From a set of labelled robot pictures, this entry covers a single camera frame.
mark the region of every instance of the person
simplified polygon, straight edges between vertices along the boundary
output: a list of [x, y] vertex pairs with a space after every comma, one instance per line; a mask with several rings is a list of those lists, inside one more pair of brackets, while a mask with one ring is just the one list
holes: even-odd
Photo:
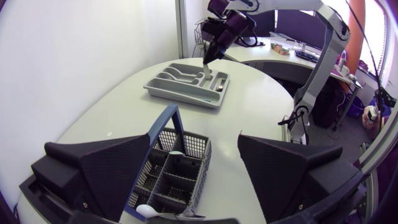
[[[362, 125], [365, 127], [366, 129], [366, 133], [368, 134], [369, 138], [371, 139], [375, 139], [377, 137], [377, 135], [379, 134], [379, 127], [380, 127], [380, 112], [379, 115], [377, 116], [376, 120], [373, 122], [370, 122], [369, 118], [368, 118], [368, 113], [369, 113], [369, 109], [371, 106], [367, 106], [365, 107], [363, 114], [362, 114]], [[381, 118], [381, 129], [384, 127], [384, 124], [387, 122], [388, 118], [390, 116], [384, 116]]]

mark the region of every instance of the spoon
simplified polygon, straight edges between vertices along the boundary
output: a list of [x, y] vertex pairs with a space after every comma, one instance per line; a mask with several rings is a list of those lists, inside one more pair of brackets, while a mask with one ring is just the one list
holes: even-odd
[[162, 217], [169, 220], [177, 220], [174, 213], [159, 213], [150, 205], [138, 205], [136, 210], [145, 218]]
[[202, 220], [206, 218], [202, 215], [196, 215], [193, 210], [188, 207], [181, 214], [156, 212], [150, 205], [138, 205], [136, 210], [145, 218], [162, 217], [169, 220]]
[[182, 152], [180, 152], [180, 151], [171, 151], [171, 152], [169, 152], [169, 154], [170, 154], [170, 155], [180, 155], [180, 156], [183, 156], [183, 155], [184, 155], [184, 153], [182, 153]]
[[226, 79], [222, 79], [220, 85], [217, 87], [216, 91], [223, 91], [224, 83]]

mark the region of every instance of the keyboard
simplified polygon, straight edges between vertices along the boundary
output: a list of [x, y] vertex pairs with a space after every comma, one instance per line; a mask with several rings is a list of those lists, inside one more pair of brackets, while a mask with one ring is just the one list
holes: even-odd
[[309, 61], [314, 62], [314, 63], [318, 62], [318, 58], [317, 57], [315, 57], [315, 56], [313, 56], [311, 54], [305, 53], [304, 51], [295, 50], [294, 54], [298, 58], [301, 58], [301, 59], [304, 59], [304, 60], [309, 60]]

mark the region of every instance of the blue basket handle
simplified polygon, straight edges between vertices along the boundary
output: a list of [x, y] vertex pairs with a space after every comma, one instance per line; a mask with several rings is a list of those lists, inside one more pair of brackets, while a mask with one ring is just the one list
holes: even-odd
[[178, 106], [175, 104], [169, 104], [166, 109], [163, 110], [162, 114], [156, 119], [155, 123], [152, 125], [149, 134], [149, 144], [150, 147], [153, 147], [159, 134], [163, 131], [167, 122], [169, 122], [170, 118], [173, 119], [174, 128], [178, 133], [178, 136], [181, 138], [183, 153], [185, 153], [185, 144], [183, 143], [183, 133], [184, 129], [182, 127], [180, 112], [178, 111]]

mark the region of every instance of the orange object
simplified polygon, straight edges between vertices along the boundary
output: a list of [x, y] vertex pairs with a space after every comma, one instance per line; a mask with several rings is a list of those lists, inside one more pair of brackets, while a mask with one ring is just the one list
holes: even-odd
[[[349, 4], [351, 8], [353, 8], [353, 11], [358, 18], [358, 21], [361, 24], [362, 28], [365, 30], [365, 0], [349, 0]], [[363, 35], [351, 11], [349, 12], [348, 27], [351, 35], [346, 46], [346, 66], [349, 68], [352, 74], [355, 74], [362, 52]], [[345, 84], [343, 84], [342, 87], [346, 91], [348, 91]]]

